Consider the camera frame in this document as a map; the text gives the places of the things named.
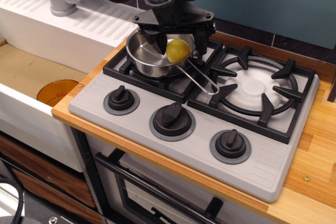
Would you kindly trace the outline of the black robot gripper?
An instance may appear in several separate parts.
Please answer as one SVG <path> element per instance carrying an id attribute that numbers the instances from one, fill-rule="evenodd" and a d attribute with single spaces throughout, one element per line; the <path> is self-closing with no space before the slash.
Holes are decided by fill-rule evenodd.
<path id="1" fill-rule="evenodd" d="M 148 43 L 161 55 L 166 53 L 167 34 L 192 34 L 196 50 L 207 53 L 215 33 L 214 14 L 192 5 L 194 0 L 144 0 L 148 10 L 133 17 Z"/>

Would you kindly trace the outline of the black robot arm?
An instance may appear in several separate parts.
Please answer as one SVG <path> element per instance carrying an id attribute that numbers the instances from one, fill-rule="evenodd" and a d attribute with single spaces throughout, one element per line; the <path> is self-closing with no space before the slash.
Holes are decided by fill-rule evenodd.
<path id="1" fill-rule="evenodd" d="M 110 0 L 125 3 L 129 0 Z M 214 14 L 192 5 L 194 0 L 144 0 L 149 10 L 133 17 L 147 42 L 160 54 L 165 54 L 168 34 L 193 36 L 196 50 L 207 51 L 209 38 L 215 33 Z"/>

